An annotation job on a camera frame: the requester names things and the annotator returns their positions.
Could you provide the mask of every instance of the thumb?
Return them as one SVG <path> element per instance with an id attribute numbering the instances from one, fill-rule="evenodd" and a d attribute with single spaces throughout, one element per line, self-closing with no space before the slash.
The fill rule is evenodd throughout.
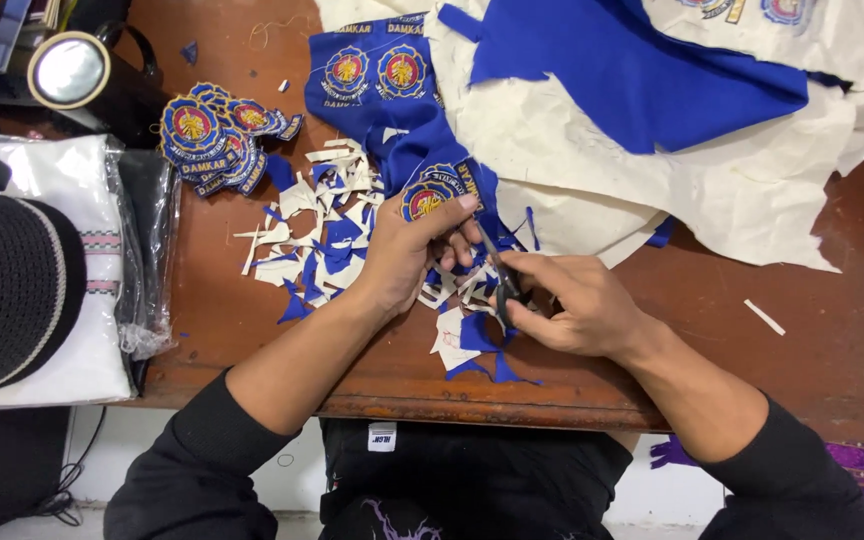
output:
<path id="1" fill-rule="evenodd" d="M 566 331 L 546 317 L 530 311 L 517 300 L 506 300 L 505 309 L 509 313 L 511 324 L 531 336 L 535 341 L 561 351 L 566 347 L 568 337 Z"/>
<path id="2" fill-rule="evenodd" d="M 469 219 L 479 206 L 479 199 L 472 193 L 445 201 L 436 209 L 409 224 L 408 231 L 416 244 L 426 245 L 446 231 Z"/>

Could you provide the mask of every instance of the black sleeve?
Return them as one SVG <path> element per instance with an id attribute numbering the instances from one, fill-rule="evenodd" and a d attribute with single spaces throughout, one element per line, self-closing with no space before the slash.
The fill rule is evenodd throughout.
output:
<path id="1" fill-rule="evenodd" d="M 279 524 L 249 475 L 295 435 L 256 422 L 226 388 L 226 373 L 175 413 L 128 467 L 108 503 L 107 540 L 273 539 Z"/>
<path id="2" fill-rule="evenodd" d="M 702 534 L 864 540 L 864 495 L 812 429 L 769 399 L 758 435 L 734 457 L 700 463 L 734 495 Z"/>

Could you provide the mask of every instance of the black mesh cap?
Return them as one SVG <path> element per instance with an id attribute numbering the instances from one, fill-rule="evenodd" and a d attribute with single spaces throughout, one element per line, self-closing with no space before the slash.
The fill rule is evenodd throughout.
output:
<path id="1" fill-rule="evenodd" d="M 0 195 L 0 387 L 52 357 L 85 295 L 86 255 L 68 218 L 42 202 Z"/>

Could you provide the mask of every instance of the fingernail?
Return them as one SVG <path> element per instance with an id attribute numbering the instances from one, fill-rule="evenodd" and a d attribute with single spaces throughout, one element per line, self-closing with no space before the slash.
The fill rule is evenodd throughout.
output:
<path id="1" fill-rule="evenodd" d="M 462 205 L 462 208 L 470 211 L 475 207 L 479 206 L 479 198 L 476 197 L 473 193 L 466 193 L 459 197 L 459 204 Z"/>

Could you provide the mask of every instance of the person's right hand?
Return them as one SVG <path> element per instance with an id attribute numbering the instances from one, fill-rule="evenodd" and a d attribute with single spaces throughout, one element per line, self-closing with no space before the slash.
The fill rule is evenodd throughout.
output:
<path id="1" fill-rule="evenodd" d="M 596 256 L 503 251 L 499 257 L 522 274 L 523 289 L 538 285 L 564 309 L 547 319 L 518 301 L 506 301 L 511 323 L 550 349 L 622 364 L 638 354 L 658 323 Z M 494 308 L 496 298 L 489 303 Z"/>

